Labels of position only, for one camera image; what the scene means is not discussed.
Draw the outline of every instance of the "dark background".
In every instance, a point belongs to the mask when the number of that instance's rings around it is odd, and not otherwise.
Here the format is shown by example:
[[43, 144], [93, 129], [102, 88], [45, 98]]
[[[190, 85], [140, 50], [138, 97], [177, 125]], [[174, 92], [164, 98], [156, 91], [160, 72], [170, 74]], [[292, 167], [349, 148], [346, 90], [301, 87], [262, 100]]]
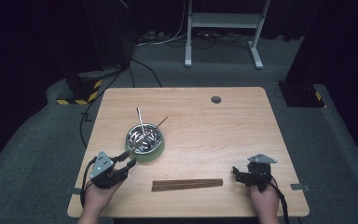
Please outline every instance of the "dark background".
[[[48, 14], [48, 4], [57, 2], [0, 1], [0, 152], [23, 122], [47, 103], [46, 90], [51, 84], [66, 78], [67, 73], [89, 69], [82, 68], [80, 60], [68, 57], [84, 52], [68, 49], [67, 41], [71, 40], [55, 33], [57, 23]], [[67, 13], [74, 22], [68, 22], [68, 31], [83, 34], [71, 43], [95, 53], [98, 47], [92, 41], [84, 5], [72, 2], [73, 10]], [[260, 2], [232, 0], [222, 5], [217, 0], [205, 4], [195, 0], [194, 10], [254, 12], [261, 9]], [[133, 10], [139, 34], [150, 30], [167, 34], [178, 31], [182, 0], [136, 3]], [[185, 31], [186, 20], [181, 34]], [[296, 77], [296, 83], [321, 83], [327, 87], [358, 145], [358, 1], [272, 0], [261, 36], [279, 35], [286, 40], [305, 36], [294, 62], [301, 64], [302, 70], [291, 77]], [[87, 54], [89, 62], [98, 63], [98, 54], [92, 55]]]

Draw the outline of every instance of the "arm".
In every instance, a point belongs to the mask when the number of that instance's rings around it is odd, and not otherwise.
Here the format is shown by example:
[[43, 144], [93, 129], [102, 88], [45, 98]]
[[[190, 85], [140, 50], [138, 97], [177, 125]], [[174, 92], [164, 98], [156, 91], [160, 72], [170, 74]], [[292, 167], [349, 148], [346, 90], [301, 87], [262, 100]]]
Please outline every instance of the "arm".
[[279, 196], [276, 190], [268, 185], [262, 193], [257, 186], [251, 186], [251, 201], [260, 224], [279, 224], [277, 217]]
[[103, 210], [110, 204], [113, 195], [120, 188], [121, 181], [114, 185], [111, 189], [98, 189], [95, 185], [89, 181], [86, 189], [86, 200], [83, 208], [83, 212], [78, 220], [78, 224], [96, 224], [99, 222], [99, 218]]

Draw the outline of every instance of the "chopstick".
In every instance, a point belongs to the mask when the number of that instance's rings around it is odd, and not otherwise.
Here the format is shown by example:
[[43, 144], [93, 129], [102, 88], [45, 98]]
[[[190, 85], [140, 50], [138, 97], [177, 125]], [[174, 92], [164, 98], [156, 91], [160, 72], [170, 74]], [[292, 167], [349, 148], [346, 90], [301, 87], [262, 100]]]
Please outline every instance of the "chopstick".
[[176, 189], [201, 189], [223, 186], [223, 179], [155, 180], [152, 191]]

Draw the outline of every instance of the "metal bowl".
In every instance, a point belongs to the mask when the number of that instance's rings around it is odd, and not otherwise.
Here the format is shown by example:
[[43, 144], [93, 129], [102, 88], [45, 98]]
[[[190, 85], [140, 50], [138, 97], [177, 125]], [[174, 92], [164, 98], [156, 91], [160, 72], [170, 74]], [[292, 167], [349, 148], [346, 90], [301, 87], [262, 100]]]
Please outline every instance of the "metal bowl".
[[153, 124], [144, 123], [144, 130], [145, 130], [145, 135], [153, 132], [154, 130], [156, 131], [154, 133], [151, 133], [146, 139], [143, 140], [144, 134], [141, 125], [138, 124], [134, 126], [127, 133], [127, 137], [126, 137], [127, 150], [133, 150], [133, 148], [138, 144], [139, 141], [143, 141], [143, 142], [140, 146], [138, 146], [135, 149], [134, 151], [135, 154], [139, 154], [139, 155], [149, 154], [159, 147], [159, 145], [161, 144], [161, 132], [159, 131], [159, 129]]

